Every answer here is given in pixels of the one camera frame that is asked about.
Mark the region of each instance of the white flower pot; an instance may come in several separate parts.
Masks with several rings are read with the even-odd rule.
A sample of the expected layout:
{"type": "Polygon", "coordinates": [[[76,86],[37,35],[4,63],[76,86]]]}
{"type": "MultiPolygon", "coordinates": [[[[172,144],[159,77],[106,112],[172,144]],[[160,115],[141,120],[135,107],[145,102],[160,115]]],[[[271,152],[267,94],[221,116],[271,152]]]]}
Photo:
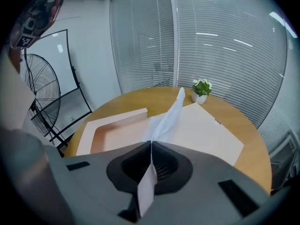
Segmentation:
{"type": "Polygon", "coordinates": [[[192,100],[194,103],[203,104],[207,98],[207,95],[202,95],[201,97],[193,91],[192,100]]]}

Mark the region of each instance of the round wooden table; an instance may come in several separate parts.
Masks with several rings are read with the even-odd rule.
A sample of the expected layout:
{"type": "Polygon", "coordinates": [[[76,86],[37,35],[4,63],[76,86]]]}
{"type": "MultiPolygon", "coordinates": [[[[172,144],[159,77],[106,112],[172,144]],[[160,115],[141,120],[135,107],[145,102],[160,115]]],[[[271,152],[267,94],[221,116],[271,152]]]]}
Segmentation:
{"type": "MultiPolygon", "coordinates": [[[[89,115],[74,133],[65,156],[76,155],[87,122],[145,107],[148,109],[148,117],[165,113],[176,100],[179,89],[175,87],[141,89],[126,93],[105,103],[89,115]]],[[[193,103],[191,90],[185,89],[185,93],[184,106],[193,103]]],[[[250,120],[231,104],[213,95],[208,96],[206,102],[201,106],[244,144],[234,167],[270,193],[272,183],[270,158],[263,139],[250,120]]]]}

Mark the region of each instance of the potted plant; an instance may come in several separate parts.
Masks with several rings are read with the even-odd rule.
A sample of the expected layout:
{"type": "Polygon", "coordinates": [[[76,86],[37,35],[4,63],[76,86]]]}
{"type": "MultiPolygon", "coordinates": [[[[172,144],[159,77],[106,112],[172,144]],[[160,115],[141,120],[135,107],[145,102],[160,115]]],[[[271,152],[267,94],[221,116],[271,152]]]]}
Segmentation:
{"type": "Polygon", "coordinates": [[[192,100],[194,103],[203,104],[207,98],[207,96],[211,92],[211,83],[206,79],[204,80],[193,80],[194,85],[192,86],[193,95],[192,100]]]}

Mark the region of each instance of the whiteboard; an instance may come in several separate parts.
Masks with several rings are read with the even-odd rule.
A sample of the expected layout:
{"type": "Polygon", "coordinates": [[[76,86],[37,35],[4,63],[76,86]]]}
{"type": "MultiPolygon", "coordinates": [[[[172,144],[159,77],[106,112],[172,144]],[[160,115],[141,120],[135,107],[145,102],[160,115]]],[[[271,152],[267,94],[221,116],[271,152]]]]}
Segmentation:
{"type": "Polygon", "coordinates": [[[69,60],[66,30],[42,37],[26,53],[39,55],[51,65],[60,85],[60,96],[77,88],[69,60]]]}

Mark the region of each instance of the standing fan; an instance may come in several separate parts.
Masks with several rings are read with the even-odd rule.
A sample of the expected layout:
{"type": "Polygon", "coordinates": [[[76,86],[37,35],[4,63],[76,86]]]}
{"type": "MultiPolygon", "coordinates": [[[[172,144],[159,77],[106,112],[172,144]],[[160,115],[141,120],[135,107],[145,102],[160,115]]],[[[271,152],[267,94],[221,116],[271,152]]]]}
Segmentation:
{"type": "Polygon", "coordinates": [[[36,95],[28,115],[38,131],[46,136],[53,131],[60,110],[57,76],[51,65],[36,54],[23,55],[20,76],[36,95]]]}

